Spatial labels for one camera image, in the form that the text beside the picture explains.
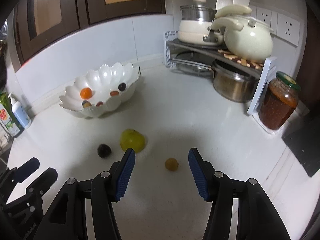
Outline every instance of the hand soap bottle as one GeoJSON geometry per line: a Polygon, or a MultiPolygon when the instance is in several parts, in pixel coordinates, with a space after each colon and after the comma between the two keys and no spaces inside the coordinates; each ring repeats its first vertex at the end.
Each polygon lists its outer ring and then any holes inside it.
{"type": "Polygon", "coordinates": [[[26,111],[22,108],[22,105],[19,101],[16,101],[10,93],[8,97],[11,99],[12,112],[14,116],[18,119],[19,123],[24,129],[28,129],[31,125],[31,119],[27,115],[26,111]]]}

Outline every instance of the wall socket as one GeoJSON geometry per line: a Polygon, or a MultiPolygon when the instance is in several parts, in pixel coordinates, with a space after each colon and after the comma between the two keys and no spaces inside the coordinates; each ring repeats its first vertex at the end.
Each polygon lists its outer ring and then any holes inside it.
{"type": "Polygon", "coordinates": [[[278,13],[277,36],[298,46],[300,22],[278,13]]]}
{"type": "Polygon", "coordinates": [[[251,10],[252,10],[250,16],[253,17],[253,18],[257,18],[257,7],[256,7],[256,6],[253,6],[253,5],[249,5],[249,7],[250,7],[251,10]]]}
{"type": "Polygon", "coordinates": [[[271,25],[271,11],[257,7],[257,19],[271,25]]]}

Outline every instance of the bottle label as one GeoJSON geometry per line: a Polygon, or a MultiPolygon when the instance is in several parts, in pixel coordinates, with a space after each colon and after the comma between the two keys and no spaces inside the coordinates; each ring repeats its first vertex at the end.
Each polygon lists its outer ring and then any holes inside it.
{"type": "Polygon", "coordinates": [[[22,127],[26,128],[26,126],[30,122],[30,118],[27,115],[26,111],[24,111],[22,106],[18,107],[17,110],[13,114],[18,119],[18,121],[22,125],[22,127]]]}
{"type": "Polygon", "coordinates": [[[14,123],[2,104],[0,104],[0,119],[12,136],[16,136],[20,132],[20,129],[14,123]]]}

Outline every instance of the white countertop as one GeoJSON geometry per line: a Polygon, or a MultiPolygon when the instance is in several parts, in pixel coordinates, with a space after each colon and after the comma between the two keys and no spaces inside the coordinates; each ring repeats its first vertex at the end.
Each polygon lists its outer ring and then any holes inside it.
{"type": "MultiPolygon", "coordinates": [[[[23,195],[27,185],[52,167],[58,180],[43,197],[46,211],[68,178],[92,179],[119,161],[124,154],[120,134],[133,128],[148,143],[136,156],[125,196],[113,204],[123,240],[202,239],[211,203],[198,195],[188,166],[192,147],[232,179],[256,178],[291,239],[299,239],[319,196],[320,173],[310,179],[281,135],[266,134],[244,114],[246,110],[244,104],[220,96],[209,79],[173,73],[164,66],[142,70],[132,99],[103,118],[78,119],[58,104],[38,114],[14,140],[8,167],[36,157],[40,169],[16,186],[9,201],[23,195]],[[97,155],[101,143],[113,151],[106,159],[97,155]],[[164,167],[169,157],[180,164],[176,172],[164,167]]],[[[89,225],[89,239],[94,239],[92,230],[89,225]]]]}

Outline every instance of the dark grape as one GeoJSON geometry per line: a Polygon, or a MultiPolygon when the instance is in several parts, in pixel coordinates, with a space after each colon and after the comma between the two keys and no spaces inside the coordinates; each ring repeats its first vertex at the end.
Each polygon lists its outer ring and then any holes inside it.
{"type": "Polygon", "coordinates": [[[105,158],[111,154],[111,148],[106,144],[100,144],[98,147],[98,155],[101,158],[105,158]]]}
{"type": "Polygon", "coordinates": [[[121,83],[121,84],[118,86],[119,91],[125,91],[126,88],[127,88],[126,83],[121,83]]]}

